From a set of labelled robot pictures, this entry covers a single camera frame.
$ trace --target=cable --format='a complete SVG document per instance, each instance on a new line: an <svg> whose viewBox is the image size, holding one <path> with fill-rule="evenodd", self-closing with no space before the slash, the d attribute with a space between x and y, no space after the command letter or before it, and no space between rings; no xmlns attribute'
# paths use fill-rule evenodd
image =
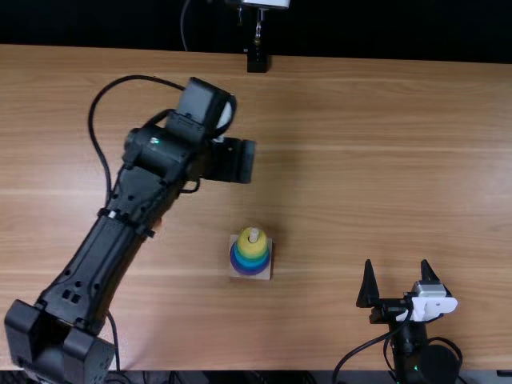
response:
<svg viewBox="0 0 512 384"><path fill-rule="evenodd" d="M174 110L173 109L168 109L168 110L163 110L162 112L158 112L155 116L153 116L152 118L150 118L146 124L144 124L144 126L156 126L157 124L160 123L161 120L163 120L164 118L167 117L167 115L170 113L170 112L173 112Z"/></svg>
<svg viewBox="0 0 512 384"><path fill-rule="evenodd" d="M128 384L132 384L131 380L125 374L123 374L121 372L110 372L110 374L116 374L116 375L124 378L128 382ZM105 380L105 384L114 384L115 382L120 382L121 384L125 384L122 382L122 380L119 380L117 378L110 378L110 379Z"/></svg>
<svg viewBox="0 0 512 384"><path fill-rule="evenodd" d="M391 366L390 361L387 358L387 346L390 343L390 338L387 338L384 341L384 346L382 347L382 352L384 353L384 360L386 360L387 367L390 369L391 372L394 372L394 368Z"/></svg>
<svg viewBox="0 0 512 384"><path fill-rule="evenodd" d="M413 314L412 307L411 307L411 304L409 303L409 308L407 311L406 319L402 322L402 324L400 324L400 326L397 329L392 330L386 334L383 334L383 335L379 336L378 338L374 338L373 340L365 342L364 344L361 344L360 346L358 346L357 348L354 348L351 352L346 354L334 368L333 375L331 378L332 384L336 384L336 379L338 377L338 373L339 373L340 369L342 368L343 364L345 364L351 357L355 356L362 350L365 350L369 346L377 344L378 342L381 342L382 340L386 340L387 338L391 338L392 336L394 336L395 334L400 332L400 330L402 330L402 328L409 322L412 314Z"/></svg>
<svg viewBox="0 0 512 384"><path fill-rule="evenodd" d="M174 377L179 381L179 384L183 384L182 380L179 377L178 372L176 372L176 371L174 372Z"/></svg>
<svg viewBox="0 0 512 384"><path fill-rule="evenodd" d="M199 190L200 186L201 186L201 179L198 178L198 180L195 182L195 187L192 190L180 190L180 194L194 194Z"/></svg>
<svg viewBox="0 0 512 384"><path fill-rule="evenodd" d="M391 379L394 381L394 382L397 382L397 377L394 375L393 372L391 372L390 370L387 371L388 374L390 374L391 376Z"/></svg>
<svg viewBox="0 0 512 384"><path fill-rule="evenodd" d="M99 161L101 162L101 164L103 166L103 169L105 171L105 179L106 179L105 205L108 203L109 198L110 198L110 194L112 192L112 180L110 178L109 164L108 164L108 162L106 160L106 157L105 157L101 147L99 146L98 139L96 138L96 134L94 133L94 125L93 125L94 112L96 111L96 107L98 106L99 101L102 99L102 97L109 90L111 90L112 88L114 88L115 86L117 86L117 85L119 85L119 84L121 84L123 82L128 82L128 81L131 81L131 80L146 80L148 82L157 82L158 84L163 84L164 86L171 86L171 87L173 87L173 88L175 88L177 90L184 90L185 89L185 87L180 86L179 84L175 84L173 82L169 82L169 81L164 80L162 78L155 78L155 77L152 77L152 76L145 76L144 74L132 74L132 75L129 75L129 76L124 76L122 78L118 78L118 79L110 82L109 84L104 86L98 92L98 94L94 98L93 102L90 104L89 115L87 116L87 125L88 125L88 128L89 128L90 140L93 143L93 147L96 150L96 153L98 154L98 157L99 157Z"/></svg>
<svg viewBox="0 0 512 384"><path fill-rule="evenodd" d="M185 32L183 31L183 24L185 21L185 13L186 13L187 8L189 7L189 4L190 4L190 0L185 0L185 4L183 4L183 8L182 8L182 14L179 18L179 31L182 35L183 49L185 50L185 52L187 52L189 49L186 46Z"/></svg>
<svg viewBox="0 0 512 384"><path fill-rule="evenodd" d="M121 359L119 358L119 340L118 340L118 328L115 325L114 316L108 311L106 316L109 319L110 326L112 327L112 337L114 338L114 351L115 351L115 370L119 372L121 370Z"/></svg>
<svg viewBox="0 0 512 384"><path fill-rule="evenodd" d="M174 384L175 376L176 376L176 372L174 372L173 370L171 372L169 372L169 377L167 378L167 384Z"/></svg>
<svg viewBox="0 0 512 384"><path fill-rule="evenodd" d="M457 357L458 357L458 368L460 369L462 367L462 362L464 360L464 357L462 356L462 351L460 350L460 348L457 346L457 344L455 344L454 342L452 342L451 340L447 339L447 338L429 338L427 340L427 342L430 344L431 342L444 342L445 344L447 344L452 350L455 351L455 353L457 354ZM461 375L458 376L458 379L463 383L463 384L467 384L467 381L464 380Z"/></svg>

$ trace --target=purple ring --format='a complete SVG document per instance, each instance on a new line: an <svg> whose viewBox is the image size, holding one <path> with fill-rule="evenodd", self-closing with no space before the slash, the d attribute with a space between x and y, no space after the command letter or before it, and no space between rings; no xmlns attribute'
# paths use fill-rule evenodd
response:
<svg viewBox="0 0 512 384"><path fill-rule="evenodd" d="M270 253L268 255L268 258L266 260L266 262L264 262L262 264L262 266L252 270L252 269L247 269L247 268L244 268L239 262L238 260L236 259L236 257L234 256L234 247L236 246L236 243L233 244L233 246L231 247L231 251L230 251L230 259L231 259L231 265L233 266L233 268L236 269L237 272L239 272L240 274L244 274L245 276L254 276L255 274L260 274L261 272L263 272L265 270L265 268L268 267L269 265L269 262L270 262Z"/></svg>

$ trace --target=black background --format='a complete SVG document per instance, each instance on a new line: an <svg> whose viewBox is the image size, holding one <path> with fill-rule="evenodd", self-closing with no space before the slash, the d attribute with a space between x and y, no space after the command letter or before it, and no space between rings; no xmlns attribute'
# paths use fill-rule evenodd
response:
<svg viewBox="0 0 512 384"><path fill-rule="evenodd" d="M4 1L0 42L182 50L183 3ZM185 32L190 50L242 49L224 0L191 0ZM267 12L264 32L272 54L512 62L512 1L291 0Z"/></svg>

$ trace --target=colorful ring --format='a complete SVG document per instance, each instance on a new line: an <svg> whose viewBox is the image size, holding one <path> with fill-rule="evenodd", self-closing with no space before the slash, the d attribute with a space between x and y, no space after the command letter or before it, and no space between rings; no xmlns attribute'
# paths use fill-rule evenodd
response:
<svg viewBox="0 0 512 384"><path fill-rule="evenodd" d="M262 230L259 232L259 237L256 242L249 241L250 228L245 228L238 236L237 244L240 254L244 258L260 258L263 256L266 250L268 250L268 244L266 240L266 234Z"/></svg>
<svg viewBox="0 0 512 384"><path fill-rule="evenodd" d="M260 258L244 258L240 251L238 250L238 247L236 244L233 244L233 252L234 256L236 257L237 261L244 267L244 268L258 268L262 264L265 264L266 259L269 257L269 250L267 249L266 252L261 256Z"/></svg>
<svg viewBox="0 0 512 384"><path fill-rule="evenodd" d="M259 268L255 268L255 269L244 268L242 266L242 264L240 264L238 262L235 254L234 254L234 246L231 247L230 258L231 258L231 265L233 266L233 268L235 268L236 271L239 272L240 274L244 274L246 276L254 276L255 274L260 274L261 272L263 272L265 270L265 268L268 267L269 262L270 262L270 254L269 254L269 257L266 259L266 262L264 262Z"/></svg>

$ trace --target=wood grain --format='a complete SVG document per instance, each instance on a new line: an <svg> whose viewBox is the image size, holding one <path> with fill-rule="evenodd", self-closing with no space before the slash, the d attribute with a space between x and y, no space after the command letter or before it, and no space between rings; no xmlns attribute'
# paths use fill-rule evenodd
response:
<svg viewBox="0 0 512 384"><path fill-rule="evenodd" d="M330 370L386 331L355 307L367 258L388 297L427 258L460 302L430 334L459 344L466 369L512 366L512 66L276 57L246 74L238 55L33 46L0 58L0 313L36 299L102 204L93 96L125 74L196 76L236 94L231 134L258 141L254 182L205 182L144 245L111 307L125 368ZM128 130L178 97L144 82L105 97L95 121L114 170ZM244 226L277 243L271 282L227 277ZM347 368L385 369L381 351Z"/></svg>

